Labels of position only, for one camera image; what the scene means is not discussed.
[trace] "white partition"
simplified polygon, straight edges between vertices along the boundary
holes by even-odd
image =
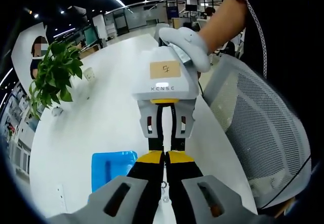
[[[97,27],[98,30],[98,36],[101,39],[107,39],[108,35],[107,35],[107,30],[106,30],[106,23],[103,19],[102,15],[97,15],[96,17],[92,18],[93,20],[93,24]]]
[[[32,61],[31,47],[38,36],[46,38],[46,28],[44,28],[43,23],[39,23],[22,31],[16,40],[11,54],[15,72],[28,95],[29,85],[32,82],[30,76],[30,64]]]

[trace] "beige label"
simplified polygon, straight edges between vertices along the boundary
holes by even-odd
[[[151,79],[174,78],[180,76],[180,64],[176,60],[150,63]]]

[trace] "office desk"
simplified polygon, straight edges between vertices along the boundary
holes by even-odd
[[[65,210],[71,213],[86,205],[91,193],[93,153],[132,150],[140,157],[148,152],[137,102],[131,96],[131,73],[138,66],[140,52],[156,46],[153,37],[146,34],[91,54],[83,59],[83,69],[92,67],[96,76],[91,90],[86,88],[89,84],[85,79],[75,78],[73,84],[79,99],[72,102],[72,110],[53,117],[45,109],[31,150],[30,185],[33,200],[46,217]],[[170,145],[171,117],[170,109],[166,108],[163,112],[166,148]],[[215,175],[238,192],[244,206],[256,213],[240,162],[201,97],[197,99],[194,117],[196,122],[186,143],[187,153],[196,159],[204,174]],[[163,213],[168,211],[159,209],[158,214],[166,216]]]

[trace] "small screw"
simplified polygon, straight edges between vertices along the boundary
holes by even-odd
[[[163,197],[162,201],[163,201],[164,203],[169,202],[169,197],[168,197],[168,196]]]

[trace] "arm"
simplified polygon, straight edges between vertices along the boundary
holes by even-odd
[[[247,10],[247,3],[244,0],[225,0],[222,3],[199,32],[209,52],[214,52],[244,29]]]

